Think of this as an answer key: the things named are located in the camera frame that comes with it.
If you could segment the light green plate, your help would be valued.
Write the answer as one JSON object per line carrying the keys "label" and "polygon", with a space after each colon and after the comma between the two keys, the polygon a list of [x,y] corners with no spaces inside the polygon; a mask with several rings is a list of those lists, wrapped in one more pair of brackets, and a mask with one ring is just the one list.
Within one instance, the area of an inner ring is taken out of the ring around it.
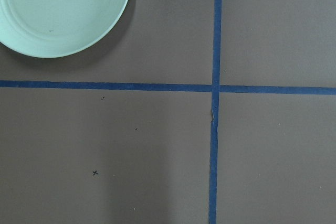
{"label": "light green plate", "polygon": [[1,43],[23,55],[58,58],[100,41],[128,0],[1,0]]}

